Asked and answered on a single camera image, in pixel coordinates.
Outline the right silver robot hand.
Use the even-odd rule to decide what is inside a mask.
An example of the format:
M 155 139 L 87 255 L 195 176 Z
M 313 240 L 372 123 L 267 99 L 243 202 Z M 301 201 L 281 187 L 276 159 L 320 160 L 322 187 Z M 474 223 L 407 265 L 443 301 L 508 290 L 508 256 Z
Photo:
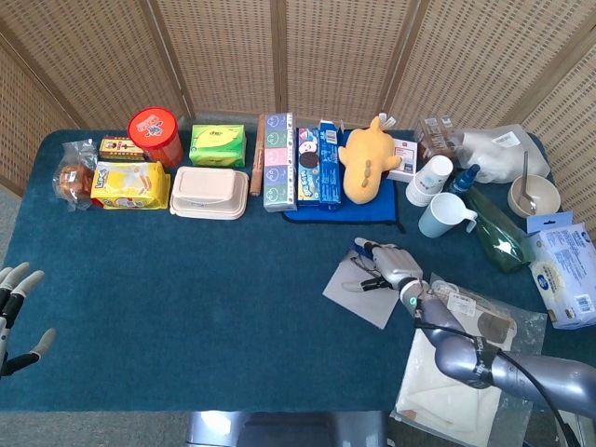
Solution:
M 392 289 L 400 291 L 405 285 L 414 280 L 423 278 L 420 265 L 405 249 L 395 244 L 381 244 L 363 237 L 354 239 L 354 248 L 357 254 L 370 259 L 385 279 L 386 285 L 382 288 L 363 290 L 360 283 L 363 281 L 343 282 L 346 291 L 366 292 L 378 289 Z

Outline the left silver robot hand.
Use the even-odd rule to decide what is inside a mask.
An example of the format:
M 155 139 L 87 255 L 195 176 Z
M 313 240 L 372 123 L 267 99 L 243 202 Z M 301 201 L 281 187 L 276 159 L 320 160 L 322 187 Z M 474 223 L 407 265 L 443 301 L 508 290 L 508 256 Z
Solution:
M 42 270 L 28 273 L 30 264 L 0 270 L 0 379 L 27 368 L 43 358 L 53 345 L 56 330 L 48 329 L 29 352 L 13 359 L 8 357 L 8 343 L 12 328 L 27 298 L 45 273 Z

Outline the thin-framed eyeglasses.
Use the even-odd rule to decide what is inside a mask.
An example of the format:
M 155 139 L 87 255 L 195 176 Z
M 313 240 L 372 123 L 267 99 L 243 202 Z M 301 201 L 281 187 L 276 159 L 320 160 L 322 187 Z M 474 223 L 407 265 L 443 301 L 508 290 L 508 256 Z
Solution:
M 360 287 L 363 290 L 371 290 L 374 287 L 385 287 L 385 279 L 370 259 L 363 257 L 361 254 L 356 254 L 350 257 L 350 261 L 369 276 L 368 279 L 360 283 Z

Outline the blue cardboard glasses case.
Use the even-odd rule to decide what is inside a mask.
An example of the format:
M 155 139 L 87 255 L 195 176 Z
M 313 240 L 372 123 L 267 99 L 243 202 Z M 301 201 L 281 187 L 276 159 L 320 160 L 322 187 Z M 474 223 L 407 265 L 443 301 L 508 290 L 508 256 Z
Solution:
M 366 292 L 344 290 L 342 287 L 343 282 L 361 281 L 369 278 L 365 272 L 350 261 L 350 257 L 356 254 L 355 250 L 349 250 L 345 254 L 322 294 L 382 330 L 398 303 L 399 295 L 392 289 L 378 289 Z

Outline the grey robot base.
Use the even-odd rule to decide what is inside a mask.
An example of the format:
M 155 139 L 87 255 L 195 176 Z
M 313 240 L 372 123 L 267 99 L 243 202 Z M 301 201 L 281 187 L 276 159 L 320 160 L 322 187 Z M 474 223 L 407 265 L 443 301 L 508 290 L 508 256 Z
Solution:
M 186 447 L 387 447 L 386 414 L 191 412 Z

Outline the light blue plastic mug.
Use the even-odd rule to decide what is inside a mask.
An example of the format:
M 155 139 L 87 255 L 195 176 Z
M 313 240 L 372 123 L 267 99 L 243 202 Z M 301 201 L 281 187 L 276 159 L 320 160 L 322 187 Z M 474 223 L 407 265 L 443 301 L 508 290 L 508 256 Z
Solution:
M 470 233 L 477 219 L 478 213 L 469 209 L 462 198 L 452 193 L 439 193 L 420 217 L 418 229 L 425 237 L 436 238 L 467 221 L 466 232 Z

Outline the blue cloth mat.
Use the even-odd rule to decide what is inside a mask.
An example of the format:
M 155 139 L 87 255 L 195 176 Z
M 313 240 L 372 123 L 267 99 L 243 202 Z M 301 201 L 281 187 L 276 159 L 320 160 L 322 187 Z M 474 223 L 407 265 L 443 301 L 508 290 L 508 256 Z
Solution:
M 302 206 L 283 213 L 284 219 L 295 224 L 397 224 L 399 222 L 398 196 L 395 183 L 386 177 L 381 180 L 378 195 L 367 204 L 357 205 L 343 190 L 345 168 L 340 162 L 341 205 L 336 210 L 320 206 Z

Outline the stack of paper cups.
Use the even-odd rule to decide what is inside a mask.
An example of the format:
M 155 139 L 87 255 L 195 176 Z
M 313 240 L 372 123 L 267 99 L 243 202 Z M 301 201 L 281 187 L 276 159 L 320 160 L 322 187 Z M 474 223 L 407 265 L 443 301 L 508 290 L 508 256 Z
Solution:
M 439 194 L 454 169 L 447 156 L 431 157 L 406 187 L 405 196 L 416 207 L 425 207 Z

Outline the green glass bottle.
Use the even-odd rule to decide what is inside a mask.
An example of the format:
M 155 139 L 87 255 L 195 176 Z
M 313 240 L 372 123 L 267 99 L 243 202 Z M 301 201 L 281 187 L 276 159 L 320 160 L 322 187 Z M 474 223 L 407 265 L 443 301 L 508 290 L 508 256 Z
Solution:
M 464 198 L 478 214 L 474 232 L 481 247 L 502 273 L 521 270 L 535 259 L 528 236 L 479 188 L 472 186 Z

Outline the small white box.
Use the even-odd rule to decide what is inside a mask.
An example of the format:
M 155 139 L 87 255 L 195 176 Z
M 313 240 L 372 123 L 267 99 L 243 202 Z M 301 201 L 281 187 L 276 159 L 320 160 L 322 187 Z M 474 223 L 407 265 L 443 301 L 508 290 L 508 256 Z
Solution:
M 417 143 L 393 139 L 394 152 L 400 157 L 400 164 L 388 172 L 387 178 L 402 183 L 409 183 L 417 172 Z

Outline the yellow plush toy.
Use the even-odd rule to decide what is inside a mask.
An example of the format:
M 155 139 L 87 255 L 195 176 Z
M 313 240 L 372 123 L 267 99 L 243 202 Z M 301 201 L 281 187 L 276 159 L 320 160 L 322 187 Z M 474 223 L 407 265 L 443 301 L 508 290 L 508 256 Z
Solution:
M 374 200 L 383 175 L 401 163 L 394 140 L 386 133 L 386 127 L 394 123 L 392 116 L 381 113 L 366 129 L 353 129 L 346 144 L 338 148 L 339 160 L 345 168 L 343 189 L 347 198 L 357 205 Z

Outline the tall blue carton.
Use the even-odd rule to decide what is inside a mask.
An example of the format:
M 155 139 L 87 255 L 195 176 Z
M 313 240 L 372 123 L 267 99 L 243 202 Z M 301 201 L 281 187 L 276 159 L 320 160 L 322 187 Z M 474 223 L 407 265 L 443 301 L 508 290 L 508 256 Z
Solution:
M 340 162 L 338 157 L 338 132 L 327 120 L 318 125 L 319 203 L 327 210 L 341 205 Z

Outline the blue cookie box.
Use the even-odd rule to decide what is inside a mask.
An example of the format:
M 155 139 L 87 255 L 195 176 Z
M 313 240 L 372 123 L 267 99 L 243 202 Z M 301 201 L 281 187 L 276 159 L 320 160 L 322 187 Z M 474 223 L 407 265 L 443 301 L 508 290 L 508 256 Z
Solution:
M 302 206 L 319 204 L 318 130 L 297 130 L 297 202 Z

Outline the clear pack of brown snacks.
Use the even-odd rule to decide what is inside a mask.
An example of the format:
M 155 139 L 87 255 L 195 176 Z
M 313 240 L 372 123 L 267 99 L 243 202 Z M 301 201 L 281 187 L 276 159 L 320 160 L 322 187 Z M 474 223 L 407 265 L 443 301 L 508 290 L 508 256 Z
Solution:
M 414 130 L 417 152 L 423 162 L 433 156 L 456 158 L 457 142 L 454 137 L 454 124 L 449 115 L 420 118 Z

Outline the bread in clear bag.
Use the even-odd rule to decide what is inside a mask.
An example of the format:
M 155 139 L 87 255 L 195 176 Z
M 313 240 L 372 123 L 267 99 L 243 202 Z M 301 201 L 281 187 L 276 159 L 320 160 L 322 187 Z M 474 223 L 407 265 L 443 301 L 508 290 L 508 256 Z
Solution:
M 98 163 L 97 144 L 92 139 L 65 142 L 52 185 L 57 198 L 66 201 L 69 210 L 87 210 Z

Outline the clear bag with canvas tote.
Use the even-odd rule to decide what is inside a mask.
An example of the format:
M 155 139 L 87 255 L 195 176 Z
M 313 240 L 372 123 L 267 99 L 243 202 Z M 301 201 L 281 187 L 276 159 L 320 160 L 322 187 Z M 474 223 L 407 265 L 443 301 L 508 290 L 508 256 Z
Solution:
M 504 350 L 533 355 L 542 351 L 546 314 L 485 297 L 436 274 L 430 277 L 430 287 L 466 332 Z M 415 331 L 390 416 L 465 447 L 522 447 L 533 403 L 496 387 L 461 384 L 439 371 L 434 356 L 435 347 L 422 331 Z

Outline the white plastic bag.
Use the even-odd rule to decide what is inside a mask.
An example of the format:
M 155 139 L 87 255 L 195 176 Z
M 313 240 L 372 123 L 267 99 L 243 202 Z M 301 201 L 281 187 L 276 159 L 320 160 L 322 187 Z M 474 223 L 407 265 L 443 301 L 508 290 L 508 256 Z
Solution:
M 476 164 L 479 183 L 512 183 L 522 175 L 524 154 L 528 155 L 528 173 L 548 177 L 550 167 L 520 124 L 492 129 L 457 129 L 455 153 L 464 169 Z

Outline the metal spoon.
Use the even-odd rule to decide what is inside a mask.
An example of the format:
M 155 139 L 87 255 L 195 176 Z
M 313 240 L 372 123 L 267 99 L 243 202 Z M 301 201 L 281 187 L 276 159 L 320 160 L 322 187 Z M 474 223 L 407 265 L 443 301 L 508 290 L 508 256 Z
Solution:
M 528 191 L 527 191 L 528 168 L 529 168 L 529 153 L 527 151 L 525 151 L 523 154 L 523 166 L 522 166 L 521 186 L 520 186 L 518 204 L 520 207 L 522 207 L 522 203 L 525 203 L 527 205 L 527 213 L 530 215 L 535 215 L 536 204 L 535 204 L 535 201 L 533 200 L 533 198 L 528 194 Z

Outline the pastel tissue multipack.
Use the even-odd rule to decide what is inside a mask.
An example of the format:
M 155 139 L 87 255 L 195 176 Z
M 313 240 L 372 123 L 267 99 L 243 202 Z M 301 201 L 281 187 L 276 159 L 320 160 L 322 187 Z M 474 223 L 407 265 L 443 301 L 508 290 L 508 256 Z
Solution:
M 296 143 L 293 113 L 266 115 L 264 120 L 264 209 L 296 210 Z

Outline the beige bowl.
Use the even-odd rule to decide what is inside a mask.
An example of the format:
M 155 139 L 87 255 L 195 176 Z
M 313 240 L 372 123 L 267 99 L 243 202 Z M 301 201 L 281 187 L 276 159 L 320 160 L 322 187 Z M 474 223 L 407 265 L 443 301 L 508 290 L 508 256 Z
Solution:
M 559 191 L 547 178 L 531 174 L 527 176 L 526 193 L 534 201 L 534 208 L 522 196 L 521 189 L 522 177 L 518 177 L 508 191 L 508 206 L 518 216 L 525 218 L 559 211 L 561 206 Z

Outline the white blue wipes pack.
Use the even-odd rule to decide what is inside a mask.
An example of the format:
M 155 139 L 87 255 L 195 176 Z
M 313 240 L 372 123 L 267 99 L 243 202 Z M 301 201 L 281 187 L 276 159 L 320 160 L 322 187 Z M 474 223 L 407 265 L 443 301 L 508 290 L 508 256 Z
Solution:
M 554 328 L 596 325 L 596 246 L 570 211 L 526 219 L 535 259 L 529 264 Z

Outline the yellow biscuit packet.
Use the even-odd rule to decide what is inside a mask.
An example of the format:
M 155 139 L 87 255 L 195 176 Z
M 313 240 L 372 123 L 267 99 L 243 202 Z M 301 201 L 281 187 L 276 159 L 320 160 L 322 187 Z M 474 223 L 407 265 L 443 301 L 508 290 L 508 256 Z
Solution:
M 163 210 L 169 204 L 170 175 L 160 162 L 97 164 L 90 197 L 106 210 Z

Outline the teal felt table cover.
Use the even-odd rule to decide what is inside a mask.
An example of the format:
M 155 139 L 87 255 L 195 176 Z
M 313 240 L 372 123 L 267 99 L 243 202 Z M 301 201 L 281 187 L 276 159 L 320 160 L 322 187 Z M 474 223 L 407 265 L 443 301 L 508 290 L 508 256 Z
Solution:
M 167 210 L 68 210 L 52 176 L 63 145 L 42 141 L 5 264 L 42 282 L 8 350 L 57 332 L 36 364 L 0 379 L 0 412 L 389 410 L 413 339 L 402 305 L 378 329 L 323 294 L 356 237 L 405 248 L 426 274 L 544 310 L 528 269 L 501 273 L 463 227 L 430 239 L 400 197 L 396 223 L 292 223 L 252 198 L 234 221 Z

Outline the wooden rolling pin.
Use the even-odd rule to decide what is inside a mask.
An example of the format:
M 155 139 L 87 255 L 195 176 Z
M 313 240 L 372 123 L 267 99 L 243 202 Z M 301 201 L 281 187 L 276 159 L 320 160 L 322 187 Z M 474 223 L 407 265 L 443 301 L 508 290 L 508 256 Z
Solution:
M 262 192 L 264 171 L 265 114 L 260 114 L 257 124 L 254 157 L 251 172 L 250 194 L 259 196 Z

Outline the small red yellow box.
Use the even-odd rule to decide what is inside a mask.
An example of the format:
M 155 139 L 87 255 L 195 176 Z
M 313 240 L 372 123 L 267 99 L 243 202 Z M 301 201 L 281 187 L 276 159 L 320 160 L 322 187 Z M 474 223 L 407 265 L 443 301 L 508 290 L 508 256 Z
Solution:
M 134 142 L 125 137 L 105 136 L 99 148 L 99 158 L 107 161 L 139 161 L 146 160 L 145 152 Z

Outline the beige plastic lunch box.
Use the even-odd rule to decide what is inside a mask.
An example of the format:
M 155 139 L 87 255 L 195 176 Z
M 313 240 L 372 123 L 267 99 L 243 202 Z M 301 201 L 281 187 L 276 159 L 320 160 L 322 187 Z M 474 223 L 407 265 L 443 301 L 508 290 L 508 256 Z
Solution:
M 169 212 L 184 218 L 236 220 L 246 209 L 249 176 L 234 169 L 180 167 Z

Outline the green tissue pack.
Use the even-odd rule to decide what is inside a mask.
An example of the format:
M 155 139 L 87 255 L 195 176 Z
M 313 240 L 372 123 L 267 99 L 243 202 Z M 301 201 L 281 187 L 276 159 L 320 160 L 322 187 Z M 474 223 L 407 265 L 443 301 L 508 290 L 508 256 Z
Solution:
M 197 167 L 244 168 L 246 141 L 244 125 L 194 125 L 189 158 Z

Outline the orange tub with red lid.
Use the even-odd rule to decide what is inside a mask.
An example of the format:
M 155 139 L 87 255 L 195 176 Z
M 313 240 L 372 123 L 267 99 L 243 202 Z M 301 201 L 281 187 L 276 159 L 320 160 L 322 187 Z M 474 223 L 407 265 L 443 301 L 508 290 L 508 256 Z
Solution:
M 175 115 L 167 108 L 149 107 L 129 121 L 128 136 L 149 160 L 174 169 L 183 161 L 183 147 Z

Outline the woven rattan folding screen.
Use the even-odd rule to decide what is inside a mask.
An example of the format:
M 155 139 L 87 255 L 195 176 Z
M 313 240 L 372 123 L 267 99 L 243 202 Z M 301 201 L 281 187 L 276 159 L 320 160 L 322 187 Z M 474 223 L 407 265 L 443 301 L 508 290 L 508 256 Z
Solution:
M 521 124 L 596 235 L 596 0 L 0 0 L 0 187 L 140 109 Z

